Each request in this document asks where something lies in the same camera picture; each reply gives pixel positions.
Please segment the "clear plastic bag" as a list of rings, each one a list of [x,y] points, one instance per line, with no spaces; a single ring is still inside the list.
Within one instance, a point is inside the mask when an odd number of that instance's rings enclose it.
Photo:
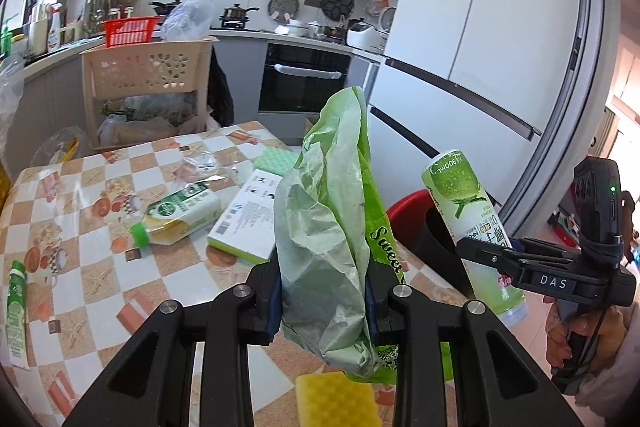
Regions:
[[[12,53],[1,63],[0,74],[0,152],[4,155],[8,135],[24,94],[24,57]]]

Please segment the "round baking pan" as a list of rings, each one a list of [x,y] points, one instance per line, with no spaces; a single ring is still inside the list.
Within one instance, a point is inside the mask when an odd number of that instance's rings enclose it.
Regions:
[[[329,20],[348,20],[354,12],[355,0],[321,0],[320,10]]]

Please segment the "black built-in oven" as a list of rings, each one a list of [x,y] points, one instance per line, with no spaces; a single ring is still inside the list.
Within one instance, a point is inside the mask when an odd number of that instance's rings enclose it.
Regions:
[[[320,49],[269,43],[258,109],[319,113],[345,87],[350,57]]]

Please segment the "green sponge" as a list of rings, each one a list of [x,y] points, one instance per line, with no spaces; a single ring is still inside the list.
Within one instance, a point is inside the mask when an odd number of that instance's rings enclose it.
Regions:
[[[254,168],[264,170],[277,176],[284,176],[291,170],[297,160],[298,155],[292,150],[283,148],[266,147],[262,155],[254,160]]]

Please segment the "white rice cooker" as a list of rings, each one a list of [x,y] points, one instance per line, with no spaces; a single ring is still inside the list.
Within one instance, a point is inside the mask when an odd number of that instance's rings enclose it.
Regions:
[[[376,24],[360,20],[353,24],[346,34],[346,43],[352,48],[370,53],[383,54],[390,28],[392,28],[396,8],[388,6],[382,9]]]

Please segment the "grey round plate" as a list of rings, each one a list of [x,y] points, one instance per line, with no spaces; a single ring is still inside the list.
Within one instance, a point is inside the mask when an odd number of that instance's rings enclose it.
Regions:
[[[298,0],[270,0],[268,3],[269,17],[281,25],[287,25],[290,20],[295,20],[298,11]]]

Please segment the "white green glove box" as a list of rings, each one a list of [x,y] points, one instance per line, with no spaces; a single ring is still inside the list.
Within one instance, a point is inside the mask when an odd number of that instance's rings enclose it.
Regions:
[[[268,262],[276,246],[273,202],[281,180],[255,169],[210,230],[208,245],[254,265]]]

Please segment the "green snack bag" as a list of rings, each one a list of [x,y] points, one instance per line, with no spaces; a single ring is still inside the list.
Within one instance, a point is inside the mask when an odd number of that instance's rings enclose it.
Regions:
[[[397,383],[397,340],[405,330],[404,319],[388,304],[388,294],[405,284],[404,270],[397,252],[390,220],[378,195],[369,161],[358,152],[364,196],[364,238],[370,249],[370,260],[364,283],[364,304],[369,336],[373,345],[374,369],[366,376],[346,372],[352,381],[363,384],[394,385]]]

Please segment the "beige plastic chair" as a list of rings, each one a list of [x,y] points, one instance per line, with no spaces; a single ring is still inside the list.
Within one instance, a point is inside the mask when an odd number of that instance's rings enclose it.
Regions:
[[[155,41],[109,48],[101,44],[82,51],[82,93],[87,134],[93,150],[99,143],[96,102],[133,95],[196,94],[196,129],[206,125],[210,57],[214,37]]]

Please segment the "green coconut water bottle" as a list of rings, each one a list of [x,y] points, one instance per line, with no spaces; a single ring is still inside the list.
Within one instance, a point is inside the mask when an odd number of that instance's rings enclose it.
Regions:
[[[421,178],[454,243],[477,239],[503,247],[511,245],[494,205],[461,150],[435,156]],[[525,319],[526,297],[512,285],[510,277],[474,261],[465,260],[463,265],[475,298],[484,301],[503,324],[512,327]]]

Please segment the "light green plastic bag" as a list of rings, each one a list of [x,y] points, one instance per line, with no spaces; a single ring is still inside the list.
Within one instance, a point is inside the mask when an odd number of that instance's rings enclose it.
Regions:
[[[370,248],[363,130],[361,90],[332,95],[280,181],[273,207],[284,335],[358,377],[376,367],[364,300]]]

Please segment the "brown cooking pot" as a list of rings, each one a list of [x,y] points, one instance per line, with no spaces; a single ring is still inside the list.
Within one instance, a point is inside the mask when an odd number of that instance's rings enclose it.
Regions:
[[[239,3],[235,3],[232,6],[224,9],[224,12],[219,17],[221,28],[231,29],[244,29],[248,21],[248,13],[252,11],[258,11],[257,6],[251,8],[242,8]]]

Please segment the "cardboard box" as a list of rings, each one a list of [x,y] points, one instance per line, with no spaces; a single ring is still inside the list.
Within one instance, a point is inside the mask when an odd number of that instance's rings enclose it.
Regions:
[[[316,124],[319,120],[319,116],[309,116],[305,118],[304,121],[304,137],[303,137],[303,141],[307,142],[311,139],[311,137],[314,135],[314,127],[316,127]]]

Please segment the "white plastic bag on counter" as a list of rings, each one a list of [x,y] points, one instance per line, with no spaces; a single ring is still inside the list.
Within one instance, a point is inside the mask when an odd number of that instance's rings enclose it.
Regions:
[[[216,16],[212,0],[186,0],[173,9],[160,28],[165,41],[201,40]]]

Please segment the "green label juice bottle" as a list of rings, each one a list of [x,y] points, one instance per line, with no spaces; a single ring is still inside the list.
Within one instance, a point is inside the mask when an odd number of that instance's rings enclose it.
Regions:
[[[131,225],[134,246],[170,246],[216,221],[221,205],[218,196],[203,182],[186,185],[152,202],[139,222]]]

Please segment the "clear plastic wrapper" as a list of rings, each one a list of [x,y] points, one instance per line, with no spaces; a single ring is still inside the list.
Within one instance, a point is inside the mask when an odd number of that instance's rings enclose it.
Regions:
[[[213,153],[202,152],[183,158],[174,170],[174,187],[183,188],[196,182],[240,184],[244,183],[252,172],[251,162],[242,161],[239,164],[224,166]]]

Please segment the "black trash bin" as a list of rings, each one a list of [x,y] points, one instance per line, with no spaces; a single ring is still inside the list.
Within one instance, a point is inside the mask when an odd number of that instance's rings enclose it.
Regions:
[[[474,297],[469,275],[436,207],[425,211],[412,251],[464,297]]]

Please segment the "white refrigerator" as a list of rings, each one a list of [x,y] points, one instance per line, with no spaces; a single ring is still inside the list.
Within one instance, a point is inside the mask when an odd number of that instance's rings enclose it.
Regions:
[[[576,92],[586,0],[398,0],[369,95],[371,171],[385,205],[461,150],[510,233],[523,225]]]

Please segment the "red plastic basket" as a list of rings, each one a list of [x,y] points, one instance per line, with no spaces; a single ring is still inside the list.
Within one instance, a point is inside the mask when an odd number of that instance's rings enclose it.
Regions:
[[[114,46],[148,43],[152,40],[157,21],[157,15],[106,20],[103,23],[105,45],[108,48],[114,48]]]

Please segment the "green toothpaste tube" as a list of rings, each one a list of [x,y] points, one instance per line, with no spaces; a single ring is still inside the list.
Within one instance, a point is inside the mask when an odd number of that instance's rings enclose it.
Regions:
[[[14,260],[9,272],[9,294],[6,300],[6,341],[10,363],[29,371],[26,346],[26,269]]]

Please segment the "yellow sponge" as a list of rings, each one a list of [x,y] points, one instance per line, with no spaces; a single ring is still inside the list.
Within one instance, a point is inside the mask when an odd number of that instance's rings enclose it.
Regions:
[[[351,381],[343,373],[300,375],[295,394],[300,427],[382,425],[372,386]]]

